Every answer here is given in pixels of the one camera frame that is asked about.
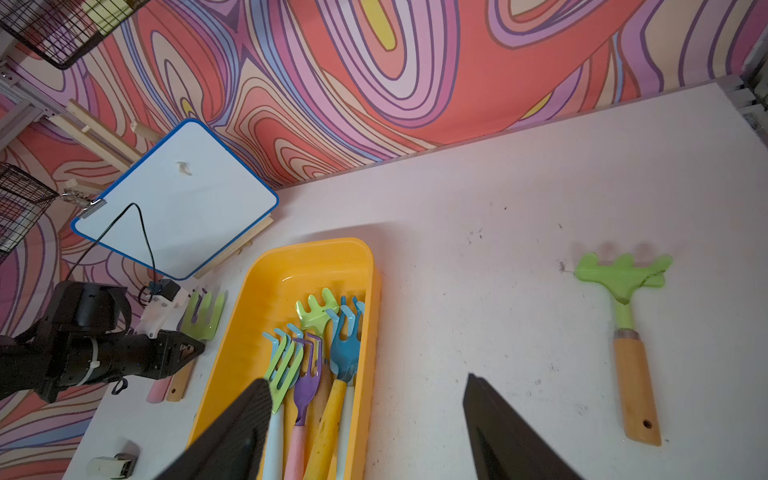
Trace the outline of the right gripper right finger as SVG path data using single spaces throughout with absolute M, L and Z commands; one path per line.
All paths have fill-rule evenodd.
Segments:
M 478 478 L 580 477 L 486 379 L 468 375 L 463 410 Z

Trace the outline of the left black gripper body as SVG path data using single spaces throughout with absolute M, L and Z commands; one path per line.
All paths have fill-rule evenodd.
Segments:
M 25 390 L 53 403 L 76 386 L 116 382 L 129 376 L 168 378 L 200 356 L 202 342 L 178 331 L 156 336 L 131 329 L 132 308 L 120 286 L 63 281 L 33 329 L 23 334 Z

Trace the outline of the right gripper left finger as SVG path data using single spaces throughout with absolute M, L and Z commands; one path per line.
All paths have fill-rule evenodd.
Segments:
M 271 418 L 268 382 L 254 380 L 158 477 L 255 479 Z

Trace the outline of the light green fork wooden handle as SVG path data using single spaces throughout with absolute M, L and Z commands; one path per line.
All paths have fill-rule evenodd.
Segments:
M 181 332 L 200 342 L 213 340 L 216 336 L 227 293 L 217 294 L 201 289 L 192 293 L 181 321 Z M 171 378 L 165 400 L 179 402 L 184 398 L 189 379 L 197 359 L 191 360 Z

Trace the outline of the purple rake pink handle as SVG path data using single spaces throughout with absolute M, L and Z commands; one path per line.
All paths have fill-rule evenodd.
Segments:
M 171 377 L 156 380 L 146 397 L 146 401 L 150 404 L 159 404 L 165 400 Z

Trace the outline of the green rake wooden handle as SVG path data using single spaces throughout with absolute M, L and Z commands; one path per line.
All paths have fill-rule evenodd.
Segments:
M 641 288 L 660 289 L 665 273 L 673 264 L 667 254 L 646 266 L 636 266 L 634 256 L 625 253 L 611 264 L 601 264 L 594 253 L 584 254 L 574 276 L 602 285 L 611 296 L 615 330 L 613 349 L 620 407 L 628 439 L 652 446 L 662 444 L 647 353 L 635 327 L 631 298 Z

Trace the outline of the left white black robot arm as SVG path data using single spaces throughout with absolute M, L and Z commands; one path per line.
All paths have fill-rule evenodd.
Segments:
M 45 314 L 21 334 L 1 337 L 1 397 L 32 390 L 45 402 L 74 387 L 128 387 L 130 376 L 169 378 L 200 356 L 202 342 L 178 331 L 152 338 L 131 330 L 127 289 L 64 281 Z

